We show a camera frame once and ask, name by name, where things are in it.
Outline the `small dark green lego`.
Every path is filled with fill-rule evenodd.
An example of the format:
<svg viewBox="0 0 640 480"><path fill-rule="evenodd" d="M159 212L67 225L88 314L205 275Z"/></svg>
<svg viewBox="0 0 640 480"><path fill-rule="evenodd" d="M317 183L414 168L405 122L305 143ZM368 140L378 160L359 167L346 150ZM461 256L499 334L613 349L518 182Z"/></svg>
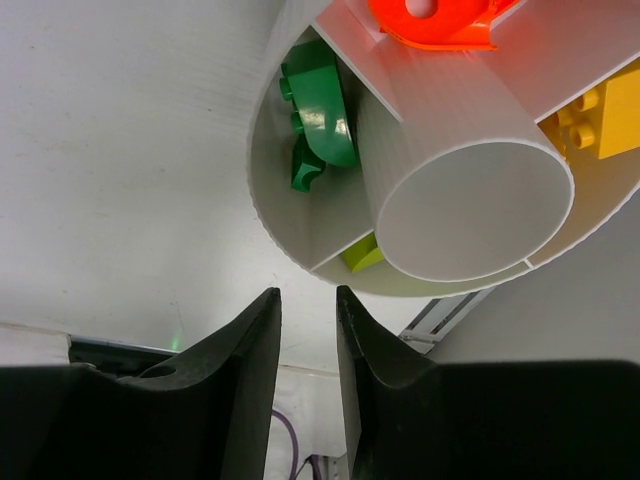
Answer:
<svg viewBox="0 0 640 480"><path fill-rule="evenodd" d="M299 137L292 151L291 188L309 193L312 182L326 169L326 163L310 149L307 141Z"/></svg>

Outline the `lime green square lego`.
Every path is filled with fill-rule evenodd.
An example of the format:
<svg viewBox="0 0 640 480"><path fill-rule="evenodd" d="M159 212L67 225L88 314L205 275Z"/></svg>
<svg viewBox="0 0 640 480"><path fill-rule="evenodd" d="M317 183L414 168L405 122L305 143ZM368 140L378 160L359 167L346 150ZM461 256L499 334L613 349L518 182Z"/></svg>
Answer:
<svg viewBox="0 0 640 480"><path fill-rule="evenodd" d="M384 260L375 234L370 233L341 253L341 259L352 273L360 272Z"/></svg>

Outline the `orange round lego piece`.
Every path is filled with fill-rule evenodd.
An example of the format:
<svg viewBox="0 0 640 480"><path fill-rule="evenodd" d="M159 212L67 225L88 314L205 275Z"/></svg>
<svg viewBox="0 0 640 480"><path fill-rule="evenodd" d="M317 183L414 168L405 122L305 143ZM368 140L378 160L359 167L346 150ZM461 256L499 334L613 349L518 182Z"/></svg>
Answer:
<svg viewBox="0 0 640 480"><path fill-rule="evenodd" d="M493 51L491 25L519 1L437 1L432 15L414 16L405 1L369 1L381 31L398 42L428 51Z"/></svg>

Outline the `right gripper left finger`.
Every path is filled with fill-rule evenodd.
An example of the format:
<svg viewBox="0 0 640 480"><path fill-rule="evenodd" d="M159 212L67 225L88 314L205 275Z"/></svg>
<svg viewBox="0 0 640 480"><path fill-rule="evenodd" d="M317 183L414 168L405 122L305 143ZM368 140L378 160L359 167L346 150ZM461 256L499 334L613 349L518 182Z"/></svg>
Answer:
<svg viewBox="0 0 640 480"><path fill-rule="evenodd" d="M1 372L5 479L259 479L281 339L269 288L136 377L78 366Z"/></svg>

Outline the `yellow long lego brick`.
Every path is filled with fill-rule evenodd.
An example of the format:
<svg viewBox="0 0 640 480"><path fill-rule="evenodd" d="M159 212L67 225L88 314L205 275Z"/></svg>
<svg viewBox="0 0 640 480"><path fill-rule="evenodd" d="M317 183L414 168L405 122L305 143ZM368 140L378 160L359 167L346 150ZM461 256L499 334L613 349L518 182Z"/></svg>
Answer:
<svg viewBox="0 0 640 480"><path fill-rule="evenodd" d="M554 147L599 159L639 147L639 71L619 72L578 96L539 123Z"/></svg>

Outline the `dark green curved lego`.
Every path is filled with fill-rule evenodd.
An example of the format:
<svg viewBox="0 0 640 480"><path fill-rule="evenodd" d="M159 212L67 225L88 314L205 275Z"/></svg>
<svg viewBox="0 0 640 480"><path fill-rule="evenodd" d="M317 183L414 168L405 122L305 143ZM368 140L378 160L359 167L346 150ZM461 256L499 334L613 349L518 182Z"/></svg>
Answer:
<svg viewBox="0 0 640 480"><path fill-rule="evenodd" d="M327 164L351 168L359 156L333 50L322 40L293 47L280 66L279 89L291 103L292 128Z"/></svg>

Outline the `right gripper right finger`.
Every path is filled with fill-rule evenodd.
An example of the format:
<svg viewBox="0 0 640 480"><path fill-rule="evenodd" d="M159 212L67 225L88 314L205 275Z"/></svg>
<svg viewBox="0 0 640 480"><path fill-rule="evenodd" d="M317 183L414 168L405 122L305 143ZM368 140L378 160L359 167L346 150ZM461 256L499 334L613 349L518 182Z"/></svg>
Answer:
<svg viewBox="0 0 640 480"><path fill-rule="evenodd" d="M354 479L635 479L639 367L617 360L442 364L336 291Z"/></svg>

